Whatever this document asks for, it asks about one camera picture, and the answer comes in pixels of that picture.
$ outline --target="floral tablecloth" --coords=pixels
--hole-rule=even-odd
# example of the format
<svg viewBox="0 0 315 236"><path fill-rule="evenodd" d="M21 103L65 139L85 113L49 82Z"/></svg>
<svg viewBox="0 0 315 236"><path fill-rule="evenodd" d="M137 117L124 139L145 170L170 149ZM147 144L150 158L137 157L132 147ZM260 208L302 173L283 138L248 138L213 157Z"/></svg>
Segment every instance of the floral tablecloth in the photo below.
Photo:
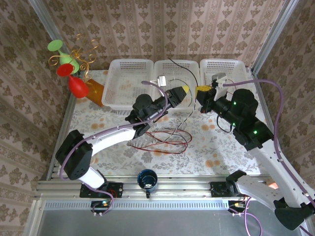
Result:
<svg viewBox="0 0 315 236"><path fill-rule="evenodd" d="M91 71L94 80L105 83L107 71ZM248 71L247 80L252 79ZM254 92L259 101L254 84L238 86ZM105 128L126 123L125 117L130 111L115 111L110 107L99 107L87 98L77 99L70 130L78 129L84 134L93 134ZM150 131L161 130L165 127L175 128L186 113L172 112L151 126ZM265 121L265 117L259 104L257 117ZM157 174L216 174L223 175L243 170L247 174L266 174L266 170L245 148L236 142L233 134L224 133L216 124L215 113L201 114L196 110L193 115L181 126L181 129L189 132L193 139L187 150L182 154L163 154L160 152L148 152L137 150L128 146L130 142L122 142L106 148L97 153L92 159L92 166L100 170L104 175L136 175L143 169L153 169ZM229 130L229 124L220 120L220 126ZM152 141L147 135L131 141L138 147ZM153 149L178 151L182 147L159 145Z"/></svg>

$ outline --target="black cup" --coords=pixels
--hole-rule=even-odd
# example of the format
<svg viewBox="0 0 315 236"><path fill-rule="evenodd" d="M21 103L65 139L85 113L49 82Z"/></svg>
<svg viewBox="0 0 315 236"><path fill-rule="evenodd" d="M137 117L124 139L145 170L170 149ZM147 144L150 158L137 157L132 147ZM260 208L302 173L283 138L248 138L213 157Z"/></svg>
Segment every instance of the black cup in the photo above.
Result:
<svg viewBox="0 0 315 236"><path fill-rule="evenodd" d="M147 198L158 185L158 176L153 170L145 169L138 174L137 182L139 186L146 191Z"/></svg>

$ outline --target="white plastic basket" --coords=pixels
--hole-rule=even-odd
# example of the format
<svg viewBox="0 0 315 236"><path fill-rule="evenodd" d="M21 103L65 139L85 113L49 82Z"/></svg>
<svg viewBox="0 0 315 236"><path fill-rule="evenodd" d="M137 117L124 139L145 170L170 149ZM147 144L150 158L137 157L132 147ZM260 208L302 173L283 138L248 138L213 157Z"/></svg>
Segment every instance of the white plastic basket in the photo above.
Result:
<svg viewBox="0 0 315 236"><path fill-rule="evenodd" d="M200 79L203 85L212 83L212 76L219 72L226 73L233 82L247 80L245 64L232 59L203 59L200 62Z"/></svg>
<svg viewBox="0 0 315 236"><path fill-rule="evenodd" d="M174 61L177 64L189 69L195 75L198 81L198 84L200 85L199 65L197 62L192 61L192 60L174 60ZM175 107L174 110L180 111L180 112L192 111L193 106L194 106L195 87L196 87L196 81L193 75L189 71L174 64L170 60L159 60L155 62L154 79L156 79L159 75L164 75L166 78L166 86L162 87L165 91L175 88L175 87L184 86L185 83L187 83L187 85L191 89L192 102L191 102L190 93L188 92L188 94L186 95L182 103L178 105L177 107ZM157 90L152 90L152 91L153 91L153 100L161 96L161 94Z"/></svg>
<svg viewBox="0 0 315 236"><path fill-rule="evenodd" d="M153 61L147 59L116 59L110 63L102 103L116 110L132 110L136 98L151 95L151 86L141 84L150 81Z"/></svg>

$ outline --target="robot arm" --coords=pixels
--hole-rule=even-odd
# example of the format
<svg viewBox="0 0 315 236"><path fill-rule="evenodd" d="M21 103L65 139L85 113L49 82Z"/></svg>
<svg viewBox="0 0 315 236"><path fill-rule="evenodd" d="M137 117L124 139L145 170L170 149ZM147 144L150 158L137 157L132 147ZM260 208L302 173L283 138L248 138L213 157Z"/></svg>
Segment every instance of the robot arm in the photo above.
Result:
<svg viewBox="0 0 315 236"><path fill-rule="evenodd" d="M276 155L274 136L268 127L255 117L258 102L247 89L237 89L231 101L226 99L224 73L214 75L213 86L196 88L196 98L202 105L201 112L216 112L232 126L235 139L255 156L268 170L279 189L254 182L246 173L237 171L227 178L238 192L251 196L275 211L277 218L288 229L294 230L312 216L315 209L309 199L315 191L310 188L291 166L282 152Z"/></svg>
<svg viewBox="0 0 315 236"><path fill-rule="evenodd" d="M166 115L168 109L176 107L183 101L188 90L188 86L173 88L165 92L166 98L161 96L155 101L147 94L138 96L132 106L133 110L125 118L128 125L120 126L119 129L114 127L92 135L92 138L84 136L78 130L72 130L57 151L56 159L64 165L64 171L70 180L79 179L84 184L99 189L106 179L100 172L90 167L91 157L112 145L145 134L150 128L145 121Z"/></svg>

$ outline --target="damask wallpaper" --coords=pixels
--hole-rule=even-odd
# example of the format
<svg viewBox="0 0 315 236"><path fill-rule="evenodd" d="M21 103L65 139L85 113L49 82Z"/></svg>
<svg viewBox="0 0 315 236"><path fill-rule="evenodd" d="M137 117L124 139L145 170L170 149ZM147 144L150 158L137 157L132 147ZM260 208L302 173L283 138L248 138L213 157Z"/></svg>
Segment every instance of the damask wallpaper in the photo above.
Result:
<svg viewBox="0 0 315 236"><path fill-rule="evenodd" d="M117 58L239 59L250 66L284 0L45 0L73 46L84 33L100 43L92 69Z"/></svg>
<svg viewBox="0 0 315 236"><path fill-rule="evenodd" d="M22 235L68 101L50 37L25 0L0 0L0 235Z"/></svg>
<svg viewBox="0 0 315 236"><path fill-rule="evenodd" d="M300 0L269 54L259 78L276 81L285 106L279 126L281 146L301 176L315 187L315 1ZM269 85L263 92L272 119L279 93Z"/></svg>

